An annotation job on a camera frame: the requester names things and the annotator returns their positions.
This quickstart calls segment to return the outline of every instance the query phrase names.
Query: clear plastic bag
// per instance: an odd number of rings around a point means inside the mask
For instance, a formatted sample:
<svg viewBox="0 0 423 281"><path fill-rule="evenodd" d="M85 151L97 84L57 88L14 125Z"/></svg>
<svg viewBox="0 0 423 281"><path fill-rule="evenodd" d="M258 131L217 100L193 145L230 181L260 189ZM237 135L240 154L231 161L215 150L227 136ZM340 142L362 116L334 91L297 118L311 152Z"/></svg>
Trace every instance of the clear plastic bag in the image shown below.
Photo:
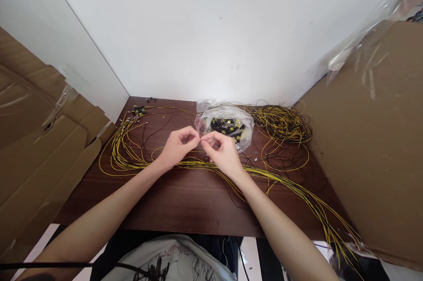
<svg viewBox="0 0 423 281"><path fill-rule="evenodd" d="M246 111L231 105L221 105L221 100L207 99L197 103L199 108L207 109L202 114L198 114L195 125L201 136L217 131L232 137L236 143L238 153L242 153L248 148L252 141L252 131L254 129L254 119Z"/></svg>
<svg viewBox="0 0 423 281"><path fill-rule="evenodd" d="M219 105L223 105L224 103L227 103L227 101L221 99L205 99L201 102L197 102L197 112L204 112Z"/></svg>
<svg viewBox="0 0 423 281"><path fill-rule="evenodd" d="M382 0L354 33L321 59L317 64L316 79L327 75L326 82L331 83L349 55L354 51L361 52L361 42L366 35L372 31L378 31L378 35L382 36L396 21L405 21L407 18L404 16L408 15L417 3L421 3L421 0Z"/></svg>

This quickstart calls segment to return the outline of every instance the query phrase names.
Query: white t-shirt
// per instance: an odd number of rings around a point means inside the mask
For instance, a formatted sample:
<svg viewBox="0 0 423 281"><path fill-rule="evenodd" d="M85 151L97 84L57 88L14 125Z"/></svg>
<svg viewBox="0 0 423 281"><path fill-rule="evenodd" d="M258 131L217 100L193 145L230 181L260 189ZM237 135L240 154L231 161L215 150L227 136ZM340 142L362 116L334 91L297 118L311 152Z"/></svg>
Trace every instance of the white t-shirt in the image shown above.
<svg viewBox="0 0 423 281"><path fill-rule="evenodd" d="M168 235L143 243L120 259L166 281L236 281L235 274L185 235ZM104 281L148 280L137 272L115 267Z"/></svg>

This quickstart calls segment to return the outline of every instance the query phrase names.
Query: brown cardboard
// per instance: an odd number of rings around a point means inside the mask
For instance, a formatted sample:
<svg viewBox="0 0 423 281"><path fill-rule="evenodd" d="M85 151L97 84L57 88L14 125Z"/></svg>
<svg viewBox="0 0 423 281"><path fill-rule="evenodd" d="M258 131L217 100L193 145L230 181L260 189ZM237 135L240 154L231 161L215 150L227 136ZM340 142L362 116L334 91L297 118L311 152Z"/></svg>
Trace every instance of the brown cardboard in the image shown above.
<svg viewBox="0 0 423 281"><path fill-rule="evenodd" d="M79 183L80 179L78 181L74 179L76 174L78 176L85 174L93 160L97 157L100 149L101 141L96 140L82 152L80 157L57 184L54 191L44 200L38 211L32 216L22 231L21 237L16 240L11 250L7 253L7 261L22 261L21 254L29 253L32 250L39 236L44 233L62 208L63 196L69 196Z"/></svg>
<svg viewBox="0 0 423 281"><path fill-rule="evenodd" d="M115 127L1 28L0 116L0 262L19 262Z"/></svg>
<svg viewBox="0 0 423 281"><path fill-rule="evenodd" d="M369 35L303 98L312 150L368 249L423 271L423 25Z"/></svg>

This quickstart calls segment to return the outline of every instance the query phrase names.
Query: wooden table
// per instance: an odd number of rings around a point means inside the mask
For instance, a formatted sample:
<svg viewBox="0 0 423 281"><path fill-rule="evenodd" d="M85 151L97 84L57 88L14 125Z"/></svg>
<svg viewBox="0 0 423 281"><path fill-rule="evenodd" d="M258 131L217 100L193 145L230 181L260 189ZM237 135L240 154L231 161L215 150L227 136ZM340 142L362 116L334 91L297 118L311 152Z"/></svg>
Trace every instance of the wooden table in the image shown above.
<svg viewBox="0 0 423 281"><path fill-rule="evenodd" d="M120 119L137 106L169 106L196 111L196 103L191 101L175 101L157 99L149 104L146 98L130 97L123 108ZM194 115L177 109L149 109L149 112L163 113L147 115L142 121L148 121L145 127L131 132L131 139L141 143L154 132L145 143L148 159L154 149L162 147L173 130L192 125ZM267 143L257 127L253 133L253 144L241 154L241 161L264 168L260 151ZM298 156L297 145L287 144L281 151L284 157ZM205 153L193 153L205 160ZM110 166L110 148L107 147L101 165L109 173L117 174ZM305 161L306 156L298 162ZM113 177L103 174L99 168L99 158L94 161L66 204L55 219L55 223L69 225L102 199L116 191L131 177ZM322 172L319 164L311 154L310 161L298 171L286 173L290 179L303 185L329 206L348 220L341 203ZM268 182L266 179L254 177L255 182L263 191ZM275 185L269 193L269 198L285 212L312 240L324 240L320 222L312 214L306 203L283 185ZM340 226L336 220L331 221L334 227ZM232 236L262 237L264 233L247 203L241 201L230 186L217 174L207 170L173 169L161 177L144 195L140 202L130 212L122 224L122 228L169 231L180 233L205 233Z"/></svg>

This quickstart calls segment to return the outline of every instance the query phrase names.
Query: black wire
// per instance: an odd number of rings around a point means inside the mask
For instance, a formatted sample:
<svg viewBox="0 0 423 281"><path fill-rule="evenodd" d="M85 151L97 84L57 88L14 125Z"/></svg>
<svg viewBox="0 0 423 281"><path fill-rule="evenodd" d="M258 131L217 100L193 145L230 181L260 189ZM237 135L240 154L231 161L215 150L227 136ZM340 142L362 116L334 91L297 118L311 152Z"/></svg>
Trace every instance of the black wire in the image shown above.
<svg viewBox="0 0 423 281"><path fill-rule="evenodd" d="M147 271L137 268L135 266L117 262L113 266L129 269L142 274L149 280L157 280ZM86 262L20 262L20 263L1 263L0 270L15 270L15 269L31 269L31 268L90 268L94 267L94 263Z"/></svg>
<svg viewBox="0 0 423 281"><path fill-rule="evenodd" d="M244 267L244 271L245 271L245 276L247 277L247 281L250 281L250 279L248 279L247 269L245 268L244 259L243 259L242 254L241 254L241 246L239 245L238 237L236 237L236 239L237 239L237 244L238 244L239 255L241 256L242 266Z"/></svg>

